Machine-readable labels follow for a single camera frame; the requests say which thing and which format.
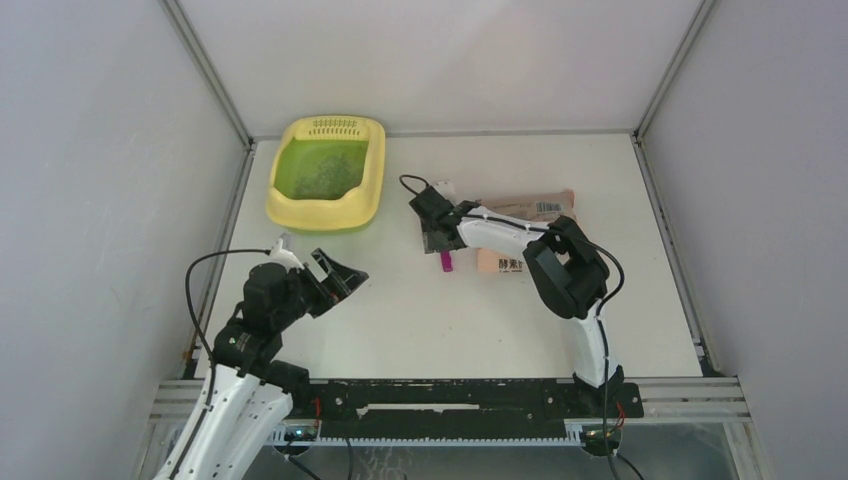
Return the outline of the yellow green litter box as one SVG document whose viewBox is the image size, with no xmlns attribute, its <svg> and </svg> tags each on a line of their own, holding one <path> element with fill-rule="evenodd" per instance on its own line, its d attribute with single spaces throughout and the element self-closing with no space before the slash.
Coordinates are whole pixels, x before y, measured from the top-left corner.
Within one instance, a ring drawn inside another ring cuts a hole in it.
<svg viewBox="0 0 848 480">
<path fill-rule="evenodd" d="M 269 219 L 304 232 L 357 230 L 376 216 L 386 132 L 358 116 L 324 115 L 290 124 L 270 170 Z"/>
</svg>

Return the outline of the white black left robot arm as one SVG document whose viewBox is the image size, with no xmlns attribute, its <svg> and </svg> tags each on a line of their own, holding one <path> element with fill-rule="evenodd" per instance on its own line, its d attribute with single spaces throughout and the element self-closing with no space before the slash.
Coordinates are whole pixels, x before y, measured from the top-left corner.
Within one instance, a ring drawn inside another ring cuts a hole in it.
<svg viewBox="0 0 848 480">
<path fill-rule="evenodd" d="M 202 342 L 210 370 L 159 479 L 242 478 L 272 431 L 313 401 L 308 370 L 276 357 L 284 331 L 326 314 L 369 279 L 320 248 L 311 257 L 322 279 L 281 245 L 264 253 L 267 261 L 247 274 L 224 327 Z"/>
</svg>

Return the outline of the aluminium frame rail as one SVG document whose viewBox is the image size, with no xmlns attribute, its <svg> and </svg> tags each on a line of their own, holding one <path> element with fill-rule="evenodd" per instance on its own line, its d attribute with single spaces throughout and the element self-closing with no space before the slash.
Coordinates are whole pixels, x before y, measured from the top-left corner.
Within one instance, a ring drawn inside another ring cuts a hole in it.
<svg viewBox="0 0 848 480">
<path fill-rule="evenodd" d="M 636 378 L 643 423 L 750 423 L 752 416 L 739 380 L 731 377 Z M 203 381 L 165 380 L 158 388 L 151 423 L 181 423 L 190 415 Z"/>
</svg>

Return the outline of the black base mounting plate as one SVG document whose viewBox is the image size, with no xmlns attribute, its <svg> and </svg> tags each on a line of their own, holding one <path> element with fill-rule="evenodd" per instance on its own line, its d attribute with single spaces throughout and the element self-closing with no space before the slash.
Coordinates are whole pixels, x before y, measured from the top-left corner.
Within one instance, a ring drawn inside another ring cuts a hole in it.
<svg viewBox="0 0 848 480">
<path fill-rule="evenodd" d="M 572 379 L 328 379 L 301 386 L 286 419 L 330 433 L 508 437 L 561 433 L 568 421 L 615 428 L 644 414 L 625 381 L 606 403 Z"/>
</svg>

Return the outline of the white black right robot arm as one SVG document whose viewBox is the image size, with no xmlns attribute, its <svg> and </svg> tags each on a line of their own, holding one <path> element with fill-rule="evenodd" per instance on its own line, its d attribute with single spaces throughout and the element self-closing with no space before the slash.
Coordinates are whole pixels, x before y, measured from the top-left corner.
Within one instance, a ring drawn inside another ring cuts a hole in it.
<svg viewBox="0 0 848 480">
<path fill-rule="evenodd" d="M 571 330 L 579 406 L 589 415 L 602 416 L 616 405 L 623 370 L 611 355 L 605 307 L 623 288 L 625 276 L 610 252 L 591 242 L 570 217 L 548 224 L 529 222 L 475 202 L 415 206 L 413 211 L 453 250 L 488 249 L 521 260 L 544 306 Z"/>
</svg>

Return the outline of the magenta plastic scoop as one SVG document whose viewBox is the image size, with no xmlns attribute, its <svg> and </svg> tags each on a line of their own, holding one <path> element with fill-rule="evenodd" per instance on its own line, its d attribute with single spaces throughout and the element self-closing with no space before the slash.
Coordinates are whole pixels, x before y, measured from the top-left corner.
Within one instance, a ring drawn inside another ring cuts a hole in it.
<svg viewBox="0 0 848 480">
<path fill-rule="evenodd" d="M 439 253 L 440 265 L 444 273 L 450 273 L 454 270 L 453 260 L 449 251 Z"/>
</svg>

